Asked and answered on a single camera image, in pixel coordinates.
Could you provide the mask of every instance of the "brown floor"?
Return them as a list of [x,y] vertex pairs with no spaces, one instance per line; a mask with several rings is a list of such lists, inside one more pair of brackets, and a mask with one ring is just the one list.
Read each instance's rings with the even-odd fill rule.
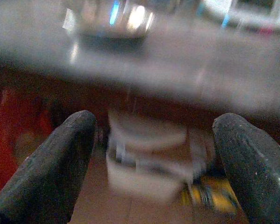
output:
[[235,217],[209,209],[170,205],[120,196],[109,189],[103,156],[93,156],[70,224],[245,224],[240,211]]

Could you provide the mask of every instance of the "floor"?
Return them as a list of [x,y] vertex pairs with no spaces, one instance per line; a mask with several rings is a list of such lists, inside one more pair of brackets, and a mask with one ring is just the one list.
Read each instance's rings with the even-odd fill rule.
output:
[[108,187],[107,167],[102,155],[90,162],[84,185],[70,224],[245,224],[242,211],[225,216],[209,209],[183,206],[181,199],[159,205],[118,195]]

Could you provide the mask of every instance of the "red object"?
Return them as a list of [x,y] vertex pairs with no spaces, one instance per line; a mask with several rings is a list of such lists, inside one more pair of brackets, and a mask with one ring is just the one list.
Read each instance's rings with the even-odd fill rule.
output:
[[23,97],[12,89],[0,91],[0,189],[17,170],[13,148],[20,134],[27,131],[45,135],[52,131],[41,99]]

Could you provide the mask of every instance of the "gray tabletop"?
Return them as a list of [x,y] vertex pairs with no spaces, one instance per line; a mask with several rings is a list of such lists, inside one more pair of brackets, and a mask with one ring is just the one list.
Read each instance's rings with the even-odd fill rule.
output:
[[135,46],[69,35],[58,0],[0,1],[0,66],[280,119],[280,35],[221,30],[189,7],[158,14]]

